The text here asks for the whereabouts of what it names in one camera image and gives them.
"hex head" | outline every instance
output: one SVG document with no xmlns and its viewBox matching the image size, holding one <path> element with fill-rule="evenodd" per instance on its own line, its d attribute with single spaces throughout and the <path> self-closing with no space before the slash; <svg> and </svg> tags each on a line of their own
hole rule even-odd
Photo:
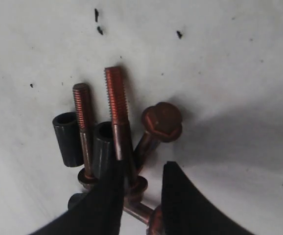
<svg viewBox="0 0 283 235">
<path fill-rule="evenodd" d="M 181 112 L 170 103 L 148 107 L 142 114 L 142 123 L 148 133 L 162 142 L 174 141 L 182 133 Z"/>
</svg>

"debris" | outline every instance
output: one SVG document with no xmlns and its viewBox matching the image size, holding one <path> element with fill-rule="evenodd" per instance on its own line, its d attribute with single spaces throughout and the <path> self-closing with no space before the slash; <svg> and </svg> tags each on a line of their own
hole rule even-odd
<svg viewBox="0 0 283 235">
<path fill-rule="evenodd" d="M 98 22 L 99 11 L 97 8 L 94 9 L 94 21 Z"/>
<path fill-rule="evenodd" d="M 176 34 L 177 34 L 177 36 L 179 37 L 179 39 L 181 39 L 182 36 L 183 36 L 182 33 L 181 33 L 180 31 L 178 31 L 178 30 L 176 31 Z"/>
<path fill-rule="evenodd" d="M 98 31 L 101 35 L 103 35 L 103 31 L 102 31 L 102 29 L 100 28 L 100 26 L 97 27 L 97 31 Z"/>
</svg>

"threaded shaft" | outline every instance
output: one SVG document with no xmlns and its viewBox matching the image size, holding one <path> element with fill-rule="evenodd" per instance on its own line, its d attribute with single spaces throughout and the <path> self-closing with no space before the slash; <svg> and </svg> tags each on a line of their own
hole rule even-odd
<svg viewBox="0 0 283 235">
<path fill-rule="evenodd" d="M 90 92 L 86 83 L 73 86 L 74 103 L 79 128 L 84 130 L 92 126 L 94 119 L 90 110 Z"/>
<path fill-rule="evenodd" d="M 131 129 L 128 121 L 121 68 L 106 68 L 105 73 L 116 156 L 119 161 L 124 160 L 126 162 L 126 176 L 130 187 L 133 187 L 136 182 L 137 173 L 133 163 Z"/>
<path fill-rule="evenodd" d="M 125 89 L 120 67 L 105 69 L 109 105 L 113 124 L 128 123 Z"/>
</svg>

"bolt thread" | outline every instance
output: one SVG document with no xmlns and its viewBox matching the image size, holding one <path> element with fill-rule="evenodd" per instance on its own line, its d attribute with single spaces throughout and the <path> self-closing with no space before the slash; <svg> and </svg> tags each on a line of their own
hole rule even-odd
<svg viewBox="0 0 283 235">
<path fill-rule="evenodd" d="M 77 122 L 80 129 L 88 128 L 93 122 L 90 114 L 90 93 L 89 87 L 85 83 L 78 83 L 73 86 L 74 103 L 77 115 Z"/>
<path fill-rule="evenodd" d="M 112 123 L 126 124 L 128 123 L 128 112 L 121 68 L 106 68 L 105 76 Z"/>
</svg>

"copper-colored bolt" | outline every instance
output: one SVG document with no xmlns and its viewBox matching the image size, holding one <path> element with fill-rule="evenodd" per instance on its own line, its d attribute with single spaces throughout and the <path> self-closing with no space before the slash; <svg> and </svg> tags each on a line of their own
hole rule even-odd
<svg viewBox="0 0 283 235">
<path fill-rule="evenodd" d="M 136 173 L 133 160 L 133 145 L 126 106 L 125 89 L 120 67 L 105 69 L 106 83 L 112 117 L 113 138 L 118 161 L 125 161 L 128 186 L 126 199 L 140 201 L 147 188 L 147 180 Z"/>
<path fill-rule="evenodd" d="M 162 209 L 161 205 L 159 205 L 150 216 L 147 235 L 163 235 L 164 233 Z"/>
<path fill-rule="evenodd" d="M 133 206 L 124 203 L 123 210 L 147 225 L 147 235 L 164 234 L 161 205 L 157 206 L 156 209 L 153 210 L 142 203 L 138 203 Z"/>
<path fill-rule="evenodd" d="M 148 225 L 153 213 L 153 209 L 142 203 L 137 203 L 136 205 L 124 203 L 123 210 L 146 225 Z"/>
<path fill-rule="evenodd" d="M 144 110 L 141 121 L 145 133 L 134 150 L 137 172 L 140 172 L 147 156 L 161 142 L 171 142 L 182 133 L 182 115 L 177 107 L 167 102 L 160 102 Z"/>
<path fill-rule="evenodd" d="M 91 110 L 90 91 L 85 83 L 78 83 L 73 86 L 73 95 L 77 122 L 82 143 L 84 168 L 78 174 L 79 182 L 87 189 L 97 182 L 92 172 L 93 163 L 93 137 L 92 128 L 94 125 L 94 115 Z"/>
</svg>

